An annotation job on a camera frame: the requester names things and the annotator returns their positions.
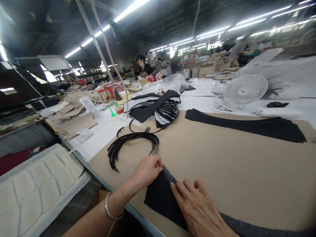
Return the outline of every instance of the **silver bracelet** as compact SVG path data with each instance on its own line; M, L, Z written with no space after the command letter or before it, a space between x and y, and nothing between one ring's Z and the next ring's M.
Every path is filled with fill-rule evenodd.
M111 216L111 214L109 213L109 209L108 209L108 196L110 195L111 193L108 193L106 198L105 198L105 213L106 215L108 216L109 219L111 220L114 220L114 221L118 221L120 220L122 217L123 217L123 213L121 214L121 216L119 217L113 217Z

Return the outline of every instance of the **ceiling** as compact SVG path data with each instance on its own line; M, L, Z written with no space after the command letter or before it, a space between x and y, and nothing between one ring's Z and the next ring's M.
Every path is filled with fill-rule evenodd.
M118 13L134 1L95 0L101 23L112 23L112 28L106 31L110 45L119 41L141 40L153 47L161 46L186 39L192 33L196 36L212 29L235 25L243 19L300 2L200 0L193 32L198 0L150 0L118 23L113 23ZM92 28L97 31L89 0L82 0L82 5ZM75 0L2 0L0 6L3 12L0 14L0 38L11 57L66 55L89 36ZM92 54L97 55L94 45L91 45L91 50L94 50Z

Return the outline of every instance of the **green nozzle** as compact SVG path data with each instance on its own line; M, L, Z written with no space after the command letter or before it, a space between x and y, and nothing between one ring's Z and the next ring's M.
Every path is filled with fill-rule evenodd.
M111 110L111 113L112 113L112 114L111 114L111 116L112 116L112 117L114 117L114 116L115 116L115 114L113 113L113 111L112 111L111 107L110 107L110 110Z

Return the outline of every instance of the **white table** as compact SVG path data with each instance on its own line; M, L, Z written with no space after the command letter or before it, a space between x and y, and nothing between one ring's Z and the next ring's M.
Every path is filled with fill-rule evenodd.
M181 104L178 105L179 110L188 110L195 108L201 112L205 113L215 113L212 110L213 101L215 100L215 95L212 90L220 92L221 88L224 84L221 84L217 80L213 80L211 78L203 78L203 79L191 79L191 86L195 87L196 90L184 92L181 95ZM298 109L304 112L304 116L301 118L302 120L306 120L311 123L311 125L316 128L316 104L315 99L307 99L300 98L296 100L290 101L280 101L279 102L288 102L290 103L287 108ZM238 115L248 115L248 116L256 116L251 113L255 108L266 107L266 105L273 100L259 100L252 104L245 106L245 110L239 110L234 112L234 114ZM120 117L122 119L126 119L126 114L121 114ZM98 125L91 128L91 131L94 132L94 135L84 141L82 144L78 141L77 137L71 139L70 141L64 141L64 143L68 146L69 149L73 149L75 147L78 148L74 151L74 155L78 158L78 160L88 169L92 174L98 178L98 180L109 190L113 191L113 188L110 187L106 180L103 180L97 173L95 173L88 162L108 143L111 141L113 137L116 136L117 131L121 127L127 126L131 118L128 118L126 121L121 121L119 126L113 126L111 123L111 112L110 110L105 110L100 112L100 116L95 118L95 120L99 123ZM153 236L163 236L163 234L155 228L147 219L142 217L136 209L134 209L131 205L127 205L126 209L147 229Z

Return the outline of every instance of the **red box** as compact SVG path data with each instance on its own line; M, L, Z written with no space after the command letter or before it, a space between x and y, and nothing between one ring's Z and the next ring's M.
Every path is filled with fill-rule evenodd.
M117 83L117 82L105 85L103 86L103 89L106 95L108 96L108 98L114 99L114 100L116 100L115 91L114 91L115 89L118 92L124 91L122 83Z

